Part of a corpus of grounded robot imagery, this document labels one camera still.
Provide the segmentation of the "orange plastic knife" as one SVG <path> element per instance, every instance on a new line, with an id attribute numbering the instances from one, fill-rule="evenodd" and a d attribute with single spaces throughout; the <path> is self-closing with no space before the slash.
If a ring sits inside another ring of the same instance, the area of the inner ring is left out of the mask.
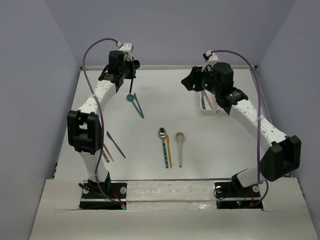
<path id="1" fill-rule="evenodd" d="M 168 134 L 166 134 L 166 143 L 167 143 L 167 151 L 168 151 L 168 159 L 169 159 L 169 167 L 172 169 L 173 163 L 172 163 L 172 156 L 171 156 L 171 149 L 170 149 L 170 137 Z"/>

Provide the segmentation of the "beige wooden spoon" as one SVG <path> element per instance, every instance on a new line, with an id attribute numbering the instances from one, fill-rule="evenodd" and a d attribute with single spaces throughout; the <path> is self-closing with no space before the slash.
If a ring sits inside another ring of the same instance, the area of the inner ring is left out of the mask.
<path id="1" fill-rule="evenodd" d="M 178 164 L 181 168 L 183 166 L 183 142 L 185 140 L 185 136 L 182 132 L 177 132 L 175 135 L 178 147 Z"/>

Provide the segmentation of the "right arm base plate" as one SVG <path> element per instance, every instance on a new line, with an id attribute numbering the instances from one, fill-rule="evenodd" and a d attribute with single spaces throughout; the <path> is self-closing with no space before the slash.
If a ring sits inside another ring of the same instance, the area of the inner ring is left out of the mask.
<path id="1" fill-rule="evenodd" d="M 239 191 L 232 191 L 227 189 L 229 183 L 228 181 L 214 183 L 213 196 L 216 198 L 216 208 L 218 210 L 263 209 L 258 185 L 251 185 Z"/>

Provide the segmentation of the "steel spoon green handle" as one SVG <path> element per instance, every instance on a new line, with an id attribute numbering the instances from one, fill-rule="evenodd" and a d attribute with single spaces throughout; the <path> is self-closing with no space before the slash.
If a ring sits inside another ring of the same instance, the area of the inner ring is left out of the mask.
<path id="1" fill-rule="evenodd" d="M 166 131 L 163 127 L 158 130 L 158 137 L 162 142 L 163 156 L 164 156 L 164 164 L 165 168 L 169 168 L 168 156 L 167 156 L 167 148 L 166 148 Z"/>

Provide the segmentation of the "steel knife green handle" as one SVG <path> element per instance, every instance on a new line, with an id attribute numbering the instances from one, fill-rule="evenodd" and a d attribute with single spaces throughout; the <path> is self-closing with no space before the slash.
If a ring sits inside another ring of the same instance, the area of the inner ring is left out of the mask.
<path id="1" fill-rule="evenodd" d="M 200 93 L 200 96 L 201 96 L 201 106 L 202 106 L 202 109 L 203 109 L 203 110 L 206 110 L 205 99 L 204 99 L 204 95 L 203 95 L 202 92 Z"/>

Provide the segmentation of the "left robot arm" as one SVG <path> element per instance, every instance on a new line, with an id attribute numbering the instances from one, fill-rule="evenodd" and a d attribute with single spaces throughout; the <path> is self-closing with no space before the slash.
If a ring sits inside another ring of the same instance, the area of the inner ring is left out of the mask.
<path id="1" fill-rule="evenodd" d="M 134 46 L 124 43 L 110 51 L 108 64 L 98 77 L 91 95 L 77 110 L 67 114 L 68 143 L 79 153 L 88 173 L 88 189 L 104 198 L 110 194 L 110 173 L 101 162 L 104 144 L 103 110 L 119 91 L 124 80 L 136 78 L 140 62 L 134 59 Z"/>

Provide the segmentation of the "teal plastic spoon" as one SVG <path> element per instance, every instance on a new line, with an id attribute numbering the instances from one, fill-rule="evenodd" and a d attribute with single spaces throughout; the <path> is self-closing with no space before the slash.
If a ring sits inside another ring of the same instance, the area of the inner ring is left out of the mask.
<path id="1" fill-rule="evenodd" d="M 127 99 L 128 102 L 131 102 L 131 103 L 133 104 L 133 106 L 136 105 L 136 101 L 134 100 L 133 94 L 128 94 L 128 95 L 126 96 L 126 99 Z"/>

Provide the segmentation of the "black spoon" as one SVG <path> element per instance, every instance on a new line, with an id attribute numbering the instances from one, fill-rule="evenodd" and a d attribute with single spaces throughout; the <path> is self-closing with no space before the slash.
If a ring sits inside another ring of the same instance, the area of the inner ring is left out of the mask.
<path id="1" fill-rule="evenodd" d="M 131 79 L 131 82 L 130 82 L 129 94 L 132 93 L 134 78 L 136 77 L 136 70 L 138 70 L 140 66 L 141 66 L 140 61 L 135 59 L 133 61 L 133 78 Z"/>

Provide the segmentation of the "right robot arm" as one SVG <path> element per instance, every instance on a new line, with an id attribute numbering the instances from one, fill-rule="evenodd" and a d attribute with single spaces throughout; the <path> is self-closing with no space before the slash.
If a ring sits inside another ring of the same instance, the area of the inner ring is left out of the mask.
<path id="1" fill-rule="evenodd" d="M 232 176 L 227 190 L 235 196 L 242 196 L 252 185 L 274 182 L 300 167 L 301 140 L 278 130 L 259 113 L 249 97 L 234 86 L 234 71 L 228 63 L 217 62 L 205 68 L 193 66 L 181 84 L 188 91 L 212 93 L 217 105 L 237 120 L 256 139 L 257 150 L 264 152 L 257 158 L 255 168 Z"/>

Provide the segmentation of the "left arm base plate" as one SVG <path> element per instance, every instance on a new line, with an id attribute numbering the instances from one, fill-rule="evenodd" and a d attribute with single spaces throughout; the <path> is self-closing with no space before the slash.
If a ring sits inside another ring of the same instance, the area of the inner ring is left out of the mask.
<path id="1" fill-rule="evenodd" d="M 99 189 L 89 186 L 87 181 L 78 184 L 81 188 L 79 208 L 82 210 L 126 210 L 127 182 L 112 182 L 106 198 Z"/>

